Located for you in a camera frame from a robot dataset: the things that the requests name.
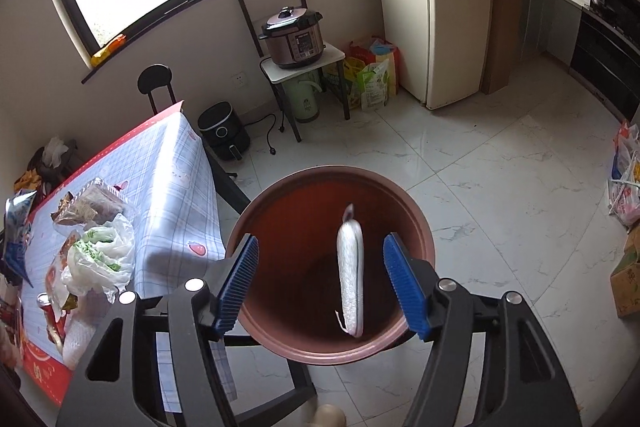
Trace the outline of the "white green plastic bag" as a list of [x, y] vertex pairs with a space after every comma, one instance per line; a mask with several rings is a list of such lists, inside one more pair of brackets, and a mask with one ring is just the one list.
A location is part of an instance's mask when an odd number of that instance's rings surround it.
[[135, 239], [134, 226], [121, 213], [88, 229], [70, 245], [62, 283], [77, 297], [95, 291], [114, 303], [134, 274]]

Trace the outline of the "red peanut package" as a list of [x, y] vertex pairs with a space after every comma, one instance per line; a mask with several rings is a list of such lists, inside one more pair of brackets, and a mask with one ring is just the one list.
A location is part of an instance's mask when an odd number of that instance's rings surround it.
[[54, 329], [49, 332], [50, 341], [58, 349], [63, 364], [74, 371], [111, 305], [104, 296], [90, 293], [78, 300], [76, 308], [62, 311], [58, 317], [53, 298], [46, 297], [55, 318]]

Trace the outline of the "clear plastic clamshell container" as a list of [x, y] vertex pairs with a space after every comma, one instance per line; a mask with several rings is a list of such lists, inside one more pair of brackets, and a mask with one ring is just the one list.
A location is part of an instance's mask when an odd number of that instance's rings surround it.
[[138, 214], [136, 207], [130, 204], [117, 187], [100, 178], [89, 181], [76, 194], [72, 194], [75, 197], [76, 222], [73, 225], [56, 225], [52, 221], [57, 229], [81, 227], [88, 230], [93, 225], [112, 222], [118, 215], [134, 222]]

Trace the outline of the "brown paper bag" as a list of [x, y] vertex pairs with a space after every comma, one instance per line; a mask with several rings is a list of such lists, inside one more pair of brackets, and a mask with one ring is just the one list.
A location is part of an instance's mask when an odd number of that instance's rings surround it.
[[74, 199], [74, 195], [67, 192], [58, 201], [58, 209], [51, 213], [51, 219], [56, 225], [73, 225], [76, 222]]

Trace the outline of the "flower print plastic package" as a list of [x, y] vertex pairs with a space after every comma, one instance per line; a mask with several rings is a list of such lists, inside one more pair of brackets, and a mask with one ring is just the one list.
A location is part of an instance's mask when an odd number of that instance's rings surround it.
[[77, 296], [70, 292], [63, 282], [63, 272], [67, 268], [67, 256], [72, 247], [80, 239], [73, 231], [67, 236], [58, 253], [54, 256], [44, 277], [44, 287], [49, 297], [56, 319], [64, 317], [67, 312], [77, 307]]

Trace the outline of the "brown plastic trash bucket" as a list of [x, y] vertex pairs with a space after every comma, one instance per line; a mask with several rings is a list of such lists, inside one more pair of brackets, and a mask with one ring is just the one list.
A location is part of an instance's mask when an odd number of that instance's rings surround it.
[[[363, 334], [338, 326], [341, 310], [336, 238], [347, 206], [363, 233]], [[233, 253], [245, 234], [258, 240], [259, 262], [239, 321], [280, 357], [309, 365], [358, 362], [411, 337], [383, 262], [395, 232], [416, 259], [434, 262], [427, 220], [392, 180], [349, 166], [300, 170], [267, 187], [241, 213], [228, 239]]]

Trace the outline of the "black kitchen stove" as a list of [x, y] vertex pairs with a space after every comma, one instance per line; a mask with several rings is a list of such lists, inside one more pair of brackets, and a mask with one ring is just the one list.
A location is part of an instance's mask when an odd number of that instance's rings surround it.
[[570, 73], [618, 119], [639, 113], [639, 0], [590, 0], [582, 9]]

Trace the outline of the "light green kettle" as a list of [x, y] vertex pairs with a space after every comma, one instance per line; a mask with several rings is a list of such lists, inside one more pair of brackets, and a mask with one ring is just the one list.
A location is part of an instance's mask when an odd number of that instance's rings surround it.
[[315, 120], [320, 109], [316, 94], [322, 91], [315, 72], [296, 76], [283, 83], [283, 88], [291, 104], [294, 118], [301, 124]]

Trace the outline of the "cardboard box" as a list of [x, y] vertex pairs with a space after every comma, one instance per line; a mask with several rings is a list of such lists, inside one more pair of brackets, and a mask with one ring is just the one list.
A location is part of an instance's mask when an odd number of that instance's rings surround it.
[[627, 235], [623, 257], [610, 276], [618, 317], [628, 317], [640, 310], [639, 225]]

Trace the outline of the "green yellow shopping bags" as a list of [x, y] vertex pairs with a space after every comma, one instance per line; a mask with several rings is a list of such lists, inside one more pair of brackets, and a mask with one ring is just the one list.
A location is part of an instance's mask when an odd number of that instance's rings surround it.
[[321, 86], [337, 98], [345, 93], [350, 109], [379, 108], [398, 92], [399, 59], [398, 47], [386, 39], [352, 41], [343, 61], [322, 67]]

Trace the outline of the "black round back chair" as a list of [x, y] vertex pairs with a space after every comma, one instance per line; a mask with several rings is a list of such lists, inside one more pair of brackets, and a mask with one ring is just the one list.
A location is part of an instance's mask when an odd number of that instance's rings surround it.
[[158, 110], [153, 98], [153, 92], [155, 90], [166, 88], [171, 103], [177, 103], [174, 89], [172, 89], [171, 86], [171, 80], [171, 69], [164, 64], [152, 64], [143, 69], [142, 73], [138, 77], [138, 91], [148, 97], [154, 115], [158, 114]]

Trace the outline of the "yellow snack bags pile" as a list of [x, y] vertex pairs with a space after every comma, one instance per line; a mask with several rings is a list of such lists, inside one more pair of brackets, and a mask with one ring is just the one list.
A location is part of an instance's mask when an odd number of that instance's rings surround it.
[[38, 191], [42, 185], [42, 178], [36, 168], [27, 169], [14, 182], [13, 191]]

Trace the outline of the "small white side table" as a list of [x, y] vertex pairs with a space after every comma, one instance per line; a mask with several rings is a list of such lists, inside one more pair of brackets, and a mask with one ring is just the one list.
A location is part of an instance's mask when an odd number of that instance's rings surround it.
[[[280, 111], [288, 121], [296, 142], [302, 142], [297, 124], [314, 120], [314, 117], [297, 119], [294, 109], [302, 106], [303, 101], [310, 102], [319, 92], [331, 92], [342, 104], [344, 119], [350, 119], [350, 107], [347, 96], [344, 63], [346, 54], [326, 42], [322, 55], [317, 61], [303, 67], [284, 69], [278, 66], [271, 57], [263, 58], [259, 62], [262, 75], [268, 80]], [[324, 68], [334, 66], [337, 71], [337, 83], [324, 78]]]

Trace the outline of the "electric pressure cooker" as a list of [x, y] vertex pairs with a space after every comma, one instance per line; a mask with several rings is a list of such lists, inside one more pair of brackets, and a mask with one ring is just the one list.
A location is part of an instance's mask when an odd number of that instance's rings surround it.
[[262, 25], [262, 40], [271, 60], [283, 69], [318, 61], [324, 50], [320, 12], [302, 6], [284, 6]]

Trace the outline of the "cream refrigerator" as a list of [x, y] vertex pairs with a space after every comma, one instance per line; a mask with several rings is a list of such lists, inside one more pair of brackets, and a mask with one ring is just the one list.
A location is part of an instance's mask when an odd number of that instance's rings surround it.
[[480, 90], [491, 0], [381, 0], [385, 37], [398, 47], [400, 80], [428, 109]]

